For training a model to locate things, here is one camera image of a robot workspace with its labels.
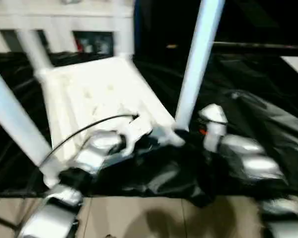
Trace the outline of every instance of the black cable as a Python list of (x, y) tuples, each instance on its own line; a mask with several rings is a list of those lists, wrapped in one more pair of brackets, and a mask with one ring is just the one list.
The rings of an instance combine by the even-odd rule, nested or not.
[[(108, 120), (111, 120), (111, 119), (115, 119), (115, 118), (121, 118), (121, 117), (132, 117), (133, 119), (136, 119), (138, 117), (138, 115), (134, 115), (134, 114), (121, 114), (121, 115), (116, 115), (116, 116), (112, 116), (112, 117), (108, 117), (108, 118), (105, 118), (105, 119), (102, 119), (102, 120), (98, 120), (98, 121), (95, 121), (81, 129), (79, 129), (78, 131), (74, 132), (73, 134), (71, 134), (70, 136), (68, 136), (66, 139), (64, 139), (61, 143), (59, 143), (50, 153), (48, 153), (48, 155), (44, 158), (44, 160), (42, 161), (42, 163), (34, 170), (34, 172), (32, 173), (32, 175), (30, 176), (30, 179), (29, 179), (29, 184), (26, 188), (26, 194), (29, 193), (29, 191), (33, 188), (34, 184), (35, 184), (35, 181), (37, 180), (37, 177), (38, 175), (40, 174), (40, 168), (51, 158), (51, 155), (54, 154), (59, 148), (61, 148), (67, 141), (69, 141), (70, 139), (72, 139), (74, 136), (76, 136), (77, 134), (81, 133), (82, 131), (84, 130), (87, 130), (95, 125), (98, 125), (102, 122), (105, 122), (105, 121), (108, 121)], [(22, 224), (24, 222), (24, 218), (21, 219), (20, 223), (17, 225), (18, 226), (18, 229), (20, 229), (22, 227)]]
[(66, 142), (68, 142), (70, 139), (72, 139), (74, 136), (76, 136), (77, 134), (81, 133), (82, 131), (84, 130), (87, 130), (97, 124), (100, 124), (102, 122), (105, 122), (105, 121), (108, 121), (108, 120), (111, 120), (111, 119), (115, 119), (115, 118), (121, 118), (121, 117), (132, 117), (133, 119), (137, 118), (138, 115), (134, 115), (134, 114), (121, 114), (121, 115), (116, 115), (116, 116), (112, 116), (112, 117), (108, 117), (108, 118), (105, 118), (105, 119), (102, 119), (102, 120), (98, 120), (98, 121), (95, 121), (81, 129), (79, 129), (78, 131), (74, 132), (73, 134), (71, 134), (70, 136), (68, 136), (66, 139), (64, 139), (60, 144), (58, 144), (45, 158), (44, 160), (42, 161), (42, 163), (38, 166), (38, 168), (41, 168), (47, 161), (47, 159), (52, 155), (54, 154), (62, 145), (64, 145)]

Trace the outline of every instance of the black plastic sheet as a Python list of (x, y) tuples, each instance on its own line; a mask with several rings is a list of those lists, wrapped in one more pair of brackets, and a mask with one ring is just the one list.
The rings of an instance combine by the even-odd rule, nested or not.
[[(57, 66), (98, 59), (89, 54), (50, 57)], [(134, 62), (174, 115), (185, 65), (175, 67), (141, 58)], [(0, 55), (0, 73), (50, 140), (41, 88), (26, 57)], [(230, 133), (254, 138), (265, 147), (282, 168), (287, 183), (247, 184), (230, 178), (231, 168), (224, 160), (201, 150), (196, 112), (210, 103), (223, 107)], [(89, 195), (167, 196), (204, 206), (216, 194), (259, 197), (298, 193), (298, 74), (279, 57), (212, 54), (190, 127), (192, 133), (184, 148), (161, 148), (104, 169)], [(26, 190), (34, 169), (0, 127), (0, 196), (41, 196), (47, 189), (42, 175), (31, 191)]]

